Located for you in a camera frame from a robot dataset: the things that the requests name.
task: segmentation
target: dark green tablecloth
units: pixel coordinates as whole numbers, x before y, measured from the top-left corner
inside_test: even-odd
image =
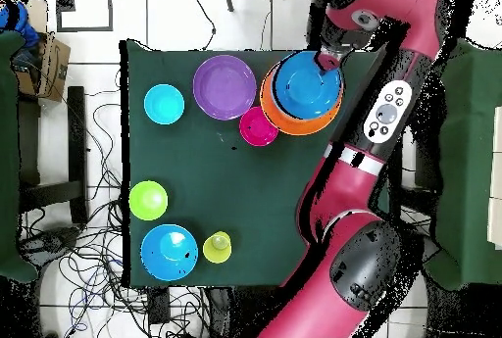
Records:
[[[14,31],[0,32],[0,275],[31,282],[38,272],[19,255],[20,150],[18,134],[18,80],[11,57],[25,40]]]
[[[131,185],[152,179],[169,194],[168,210],[159,219],[146,222],[131,216],[130,285],[167,284],[150,276],[139,257],[144,235],[162,223],[182,225],[199,245],[195,269],[171,284],[280,284],[304,253],[295,207],[336,119],[314,135],[280,134],[271,145],[254,148],[241,138],[239,120],[216,121],[199,109],[192,78],[205,60],[230,54],[248,64],[259,87],[267,71],[289,52],[157,52],[132,41],[127,51]],[[343,70],[344,101],[354,94],[375,56],[355,54],[349,59]],[[183,116],[169,126],[153,123],[143,110],[146,92],[159,83],[172,84],[185,99]],[[230,235],[232,255],[226,263],[213,265],[203,257],[202,244],[218,230]]]
[[[444,75],[447,117],[439,134],[444,189],[436,237],[444,251],[427,264],[446,289],[502,284],[502,251],[487,241],[495,108],[502,106],[502,53],[459,41]]]

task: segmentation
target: lime green bowl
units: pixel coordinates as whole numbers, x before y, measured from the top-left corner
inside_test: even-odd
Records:
[[[139,219],[151,221],[166,211],[168,194],[164,187],[155,181],[141,181],[130,190],[129,207]]]

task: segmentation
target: purple plate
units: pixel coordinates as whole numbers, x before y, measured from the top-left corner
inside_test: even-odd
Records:
[[[206,60],[193,77],[193,96],[211,118],[229,121],[244,115],[256,97],[256,78],[251,69],[233,56]]]

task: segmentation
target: pink bowl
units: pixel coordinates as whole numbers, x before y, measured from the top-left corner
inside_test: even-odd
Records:
[[[240,134],[253,146],[266,146],[276,139],[278,129],[271,125],[260,106],[247,111],[239,123]]]

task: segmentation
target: yellow-green cup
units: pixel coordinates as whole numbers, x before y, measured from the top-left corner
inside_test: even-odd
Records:
[[[206,239],[202,247],[204,257],[213,264],[226,262],[231,254],[230,236],[224,231],[218,231]]]

